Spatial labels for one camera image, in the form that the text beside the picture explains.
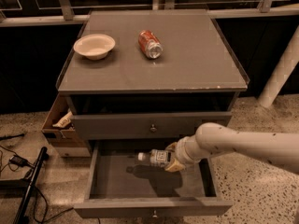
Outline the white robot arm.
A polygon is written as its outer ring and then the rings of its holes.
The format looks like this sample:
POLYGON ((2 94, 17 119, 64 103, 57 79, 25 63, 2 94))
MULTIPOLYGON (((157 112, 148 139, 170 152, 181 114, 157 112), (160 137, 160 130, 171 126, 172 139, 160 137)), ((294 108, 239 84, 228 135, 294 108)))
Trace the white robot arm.
POLYGON ((177 172, 213 155, 235 152, 280 169, 299 174, 298 133, 240 132, 220 124, 200 125, 193 136, 170 145, 173 148, 167 172, 177 172))

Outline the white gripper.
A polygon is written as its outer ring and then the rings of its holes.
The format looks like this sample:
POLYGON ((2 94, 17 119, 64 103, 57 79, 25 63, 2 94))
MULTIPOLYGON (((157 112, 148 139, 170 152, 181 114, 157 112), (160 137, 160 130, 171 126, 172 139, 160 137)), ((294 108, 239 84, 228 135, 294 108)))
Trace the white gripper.
POLYGON ((185 165, 194 165, 210 156, 208 151, 199 146, 194 135, 179 139, 178 142, 168 145, 165 150, 175 151, 176 158, 164 167, 170 173, 182 171, 186 168, 185 165))

